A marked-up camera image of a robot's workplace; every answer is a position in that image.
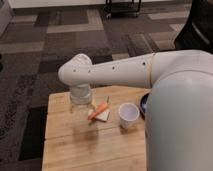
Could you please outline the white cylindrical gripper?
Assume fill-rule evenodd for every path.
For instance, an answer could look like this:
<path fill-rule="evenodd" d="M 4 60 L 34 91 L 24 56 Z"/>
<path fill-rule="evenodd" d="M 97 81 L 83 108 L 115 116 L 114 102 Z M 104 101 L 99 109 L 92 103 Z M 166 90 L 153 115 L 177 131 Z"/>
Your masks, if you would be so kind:
<path fill-rule="evenodd" d="M 92 101 L 92 91 L 89 84 L 82 84 L 70 88 L 70 99 L 76 105 L 86 105 L 88 108 L 95 110 L 95 105 L 90 103 Z M 74 104 L 70 104 L 70 112 L 74 111 Z"/>

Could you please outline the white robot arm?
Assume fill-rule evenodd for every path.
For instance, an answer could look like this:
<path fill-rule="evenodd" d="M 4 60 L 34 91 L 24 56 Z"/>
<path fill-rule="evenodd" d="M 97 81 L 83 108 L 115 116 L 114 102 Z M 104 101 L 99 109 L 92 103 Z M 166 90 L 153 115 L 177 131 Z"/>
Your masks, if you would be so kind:
<path fill-rule="evenodd" d="M 148 88 L 147 171 L 213 171 L 213 54 L 164 51 L 100 64 L 78 54 L 58 77 L 73 98 L 86 84 Z"/>

